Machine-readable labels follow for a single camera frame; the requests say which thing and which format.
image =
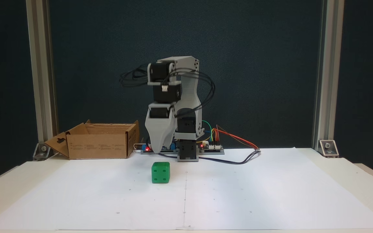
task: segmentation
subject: black cable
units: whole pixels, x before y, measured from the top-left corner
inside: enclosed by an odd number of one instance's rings
[[[139,87],[148,84],[149,63],[142,64],[136,69],[120,74],[119,82],[123,87]]]
[[[210,160],[210,161],[214,161],[214,162],[223,162],[223,163],[227,163],[227,164],[241,165],[241,164],[245,164],[247,162],[250,162],[255,155],[260,156],[261,155],[261,151],[260,150],[254,150],[242,162],[234,162],[234,161],[229,161],[229,160],[224,160],[224,159],[208,158],[208,157],[200,157],[200,159]]]
[[[164,155],[161,153],[157,153],[157,155],[163,156],[163,157],[168,157],[168,158],[178,158],[177,156],[170,156],[170,155]]]
[[[150,136],[148,136],[148,138],[146,139],[146,142],[145,142],[147,147],[149,147],[149,144],[148,144],[149,140],[150,140]],[[218,159],[218,158],[209,158],[209,157],[199,157],[199,158],[200,159],[214,161],[214,162],[222,162],[222,163],[227,163],[227,164],[241,165],[241,164],[245,164],[247,162],[250,162],[255,155],[257,155],[257,157],[259,157],[261,155],[261,153],[262,153],[261,150],[256,150],[255,149],[242,162],[234,162],[234,161],[229,161],[229,160],[224,160],[224,159]],[[177,156],[164,155],[162,153],[157,153],[157,155],[160,155],[160,156],[163,156],[163,157],[167,157],[167,158],[178,158]]]
[[[195,78],[195,79],[199,79],[199,80],[202,80],[202,81],[206,82],[207,84],[210,85],[210,91],[208,92],[206,98],[201,102],[200,105],[198,105],[195,108],[193,108],[191,110],[188,110],[186,112],[182,112],[179,115],[175,115],[175,118],[181,118],[183,116],[186,116],[186,115],[189,115],[190,113],[195,112],[196,110],[202,109],[204,106],[206,106],[212,100],[212,98],[214,97],[214,94],[215,94],[215,83],[212,81],[212,79],[207,74],[205,74],[204,72],[195,71],[194,69],[190,69],[190,68],[178,68],[178,69],[170,72],[167,75],[167,77],[164,80],[161,81],[161,84],[162,85],[167,84],[169,78],[177,76],[178,72],[184,72],[181,75],[181,77]]]

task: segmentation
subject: cable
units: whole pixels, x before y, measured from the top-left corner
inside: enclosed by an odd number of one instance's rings
[[[246,146],[251,146],[251,147],[253,147],[254,149],[258,149],[258,147],[257,147],[254,143],[250,143],[250,142],[247,141],[247,140],[244,140],[244,139],[242,139],[242,138],[240,138],[240,137],[237,137],[237,136],[235,136],[235,135],[233,135],[233,134],[230,134],[230,133],[228,133],[225,129],[223,129],[221,126],[217,125],[217,128],[218,128],[218,127],[224,131],[224,132],[222,132],[222,133],[231,136],[233,139],[235,139],[235,140],[238,141],[239,143],[241,143],[241,144],[243,144],[243,145],[246,145]]]
[[[144,143],[135,143],[135,144],[133,145],[133,149],[137,150],[137,148],[136,148],[135,146],[139,146],[139,145],[144,145]]]
[[[212,127],[211,127],[211,125],[208,123],[208,121],[204,121],[204,120],[202,120],[203,122],[205,122],[205,123],[207,123],[208,124],[208,126],[210,127],[210,133],[212,132]]]
[[[225,132],[225,131],[222,131],[222,130],[216,130],[216,131],[219,131],[219,132],[221,132],[221,133],[223,133],[223,134],[227,134],[227,135],[229,135],[229,136],[231,136],[231,137],[233,137],[233,138],[240,139],[240,140],[242,140],[242,141],[248,143],[248,145],[249,145],[250,147],[253,147],[254,149],[259,149],[258,146],[256,146],[254,143],[251,143],[251,142],[249,142],[249,141],[247,141],[247,140],[245,140],[245,139],[242,139],[242,138],[240,138],[240,137],[237,137],[237,136],[235,136],[234,134],[229,134],[229,133],[227,133],[227,132]]]
[[[161,153],[157,153],[157,155],[163,156],[163,157],[168,157],[168,158],[178,158],[177,156],[170,156],[170,155],[164,155]]]
[[[149,63],[142,64],[138,68],[120,74],[119,82],[123,87],[140,87],[148,84]]]
[[[218,132],[218,125],[216,125],[216,127],[217,127],[217,141],[219,141],[220,140],[220,133]]]
[[[178,72],[184,72],[182,75],[179,75],[181,77],[195,78],[195,79],[199,79],[199,80],[202,80],[202,81],[206,82],[207,84],[210,85],[210,91],[208,92],[206,98],[201,102],[200,105],[196,106],[195,108],[193,108],[189,111],[182,112],[179,115],[175,115],[175,118],[181,118],[183,116],[186,116],[190,113],[195,112],[196,110],[202,109],[204,106],[206,106],[212,100],[212,98],[214,97],[214,93],[215,93],[215,84],[212,81],[212,79],[207,74],[205,74],[201,71],[195,71],[194,69],[190,69],[190,68],[178,68],[176,70],[173,70],[172,72],[170,72],[167,75],[166,78],[164,78],[163,80],[157,80],[157,82],[160,81],[162,85],[167,85],[169,78],[178,76]]]
[[[227,163],[227,164],[240,165],[240,164],[245,164],[245,163],[251,161],[253,159],[254,155],[260,156],[261,155],[261,151],[260,150],[254,150],[242,162],[234,162],[234,161],[228,161],[228,160],[224,160],[224,159],[208,158],[208,157],[200,157],[200,159],[210,160],[210,161],[214,161],[214,162],[222,162],[222,163]]]
[[[206,139],[204,139],[204,140],[202,140],[202,141],[197,141],[197,143],[201,143],[201,142],[203,142],[203,141],[206,141],[206,140],[208,140],[210,137],[211,137],[211,136],[207,137]]]

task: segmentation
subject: orange wire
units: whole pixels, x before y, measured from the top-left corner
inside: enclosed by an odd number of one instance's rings
[[[230,135],[230,136],[232,136],[232,137],[234,137],[234,138],[236,138],[236,139],[240,139],[240,140],[242,140],[242,141],[248,143],[251,147],[253,147],[253,148],[255,148],[255,149],[258,149],[258,147],[257,147],[254,143],[251,143],[251,142],[249,142],[249,141],[247,141],[247,140],[245,140],[245,139],[242,139],[242,138],[240,138],[240,137],[238,137],[238,136],[235,136],[234,134],[229,134],[229,133],[227,133],[227,132],[225,132],[225,131],[222,131],[222,130],[219,130],[219,129],[216,129],[216,131],[217,131],[217,132],[221,132],[221,133],[223,133],[223,134]]]

